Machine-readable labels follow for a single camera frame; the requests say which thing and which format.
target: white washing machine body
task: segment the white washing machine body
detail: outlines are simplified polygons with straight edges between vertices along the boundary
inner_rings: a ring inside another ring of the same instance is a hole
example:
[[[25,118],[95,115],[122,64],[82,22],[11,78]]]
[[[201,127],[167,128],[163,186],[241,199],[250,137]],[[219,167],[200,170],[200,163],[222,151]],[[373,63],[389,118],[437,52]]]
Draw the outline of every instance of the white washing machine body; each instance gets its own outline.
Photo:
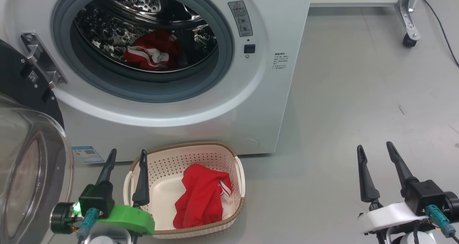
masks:
[[[72,146],[91,146],[103,158],[117,148],[117,161],[189,141],[222,141],[238,154],[275,151],[310,0],[208,0],[231,30],[231,64],[205,92],[165,103],[119,97],[75,73],[56,42],[56,6],[63,1],[0,0],[0,38],[23,54],[22,33],[40,38],[67,81],[53,91]],[[233,16],[239,1],[250,17],[250,36],[239,35]],[[248,44],[254,53],[245,53]]]

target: floor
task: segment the floor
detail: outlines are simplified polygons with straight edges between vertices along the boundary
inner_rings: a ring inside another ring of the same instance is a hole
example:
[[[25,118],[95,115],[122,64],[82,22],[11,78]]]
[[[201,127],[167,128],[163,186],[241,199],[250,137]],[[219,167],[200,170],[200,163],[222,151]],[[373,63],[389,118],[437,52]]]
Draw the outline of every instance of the floor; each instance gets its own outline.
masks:
[[[459,3],[428,1],[459,56]],[[368,211],[359,195],[359,144],[383,205],[403,201],[386,141],[420,180],[459,194],[459,68],[421,1],[413,19],[422,40],[407,49],[393,9],[311,9],[277,151],[243,157],[246,206],[234,225],[191,239],[141,238],[139,244],[376,244],[356,227],[359,213]],[[129,166],[117,164],[112,173],[117,203]],[[99,171],[77,164],[72,198]],[[440,244],[452,243],[435,236]],[[73,235],[51,241],[71,242]]]

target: red cloth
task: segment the red cloth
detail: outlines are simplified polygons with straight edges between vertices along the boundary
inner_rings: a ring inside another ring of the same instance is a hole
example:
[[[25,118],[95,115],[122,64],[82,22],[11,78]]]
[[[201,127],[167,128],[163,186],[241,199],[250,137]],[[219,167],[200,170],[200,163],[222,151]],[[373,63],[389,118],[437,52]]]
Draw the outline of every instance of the red cloth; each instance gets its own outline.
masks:
[[[175,67],[175,60],[181,53],[182,46],[175,35],[156,30],[139,37],[124,52],[124,59],[141,69],[157,70]]]
[[[186,191],[175,202],[175,228],[190,228],[222,220],[220,195],[230,195],[233,191],[228,173],[193,164],[183,172],[182,183]]]

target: basket rim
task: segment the basket rim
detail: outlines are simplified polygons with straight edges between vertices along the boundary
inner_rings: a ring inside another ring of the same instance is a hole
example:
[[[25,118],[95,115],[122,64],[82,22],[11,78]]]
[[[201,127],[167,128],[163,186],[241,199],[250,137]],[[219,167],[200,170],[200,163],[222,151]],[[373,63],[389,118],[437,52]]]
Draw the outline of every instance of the basket rim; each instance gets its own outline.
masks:
[[[231,147],[229,147],[228,145],[226,145],[224,143],[217,142],[217,141],[200,141],[200,142],[188,142],[188,143],[174,144],[174,145],[165,146],[165,147],[162,147],[162,148],[157,148],[157,149],[152,149],[150,151],[147,151],[147,155],[149,156],[149,155],[154,154],[154,153],[159,153],[159,152],[162,152],[162,151],[175,149],[175,148],[200,146],[200,145],[221,146],[221,147],[227,149],[228,151],[230,151],[231,154],[235,158],[237,158],[236,152]],[[140,158],[141,157],[138,156],[136,158],[136,160],[134,160],[134,162],[132,163],[131,168],[129,169],[131,172],[133,172],[134,169],[136,168],[137,164],[140,161]],[[201,226],[195,226],[195,227],[191,227],[191,228],[175,229],[175,230],[159,230],[159,231],[155,231],[154,235],[185,234],[185,233],[192,233],[194,231],[202,231],[202,230],[207,230],[207,229],[211,229],[211,228],[215,228],[215,227],[218,227],[218,226],[225,225],[227,223],[230,223],[231,221],[234,221],[236,219],[236,217],[239,216],[239,214],[241,213],[242,208],[244,206],[244,203],[245,203],[245,198],[241,197],[241,202],[239,203],[239,207],[236,209],[236,211],[233,213],[233,215],[228,219],[225,219],[225,220],[222,220],[222,221],[217,221],[216,223],[211,223],[211,224],[206,224],[206,225],[201,225]]]

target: basket handle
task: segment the basket handle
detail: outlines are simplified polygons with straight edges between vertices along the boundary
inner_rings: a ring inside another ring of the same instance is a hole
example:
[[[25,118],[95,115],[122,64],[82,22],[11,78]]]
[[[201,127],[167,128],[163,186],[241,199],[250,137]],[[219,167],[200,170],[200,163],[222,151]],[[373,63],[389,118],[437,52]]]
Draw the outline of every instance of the basket handle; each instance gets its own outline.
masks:
[[[129,192],[129,184],[131,183],[132,179],[132,171],[129,171],[128,175],[126,175],[126,178],[124,179],[124,186],[123,186],[123,199],[124,199],[124,205],[129,205],[131,206],[131,203],[129,202],[128,198],[128,192]]]
[[[242,167],[241,160],[236,156],[236,170],[239,175],[239,189],[241,190],[241,197],[246,196],[246,176],[244,175],[244,168]]]

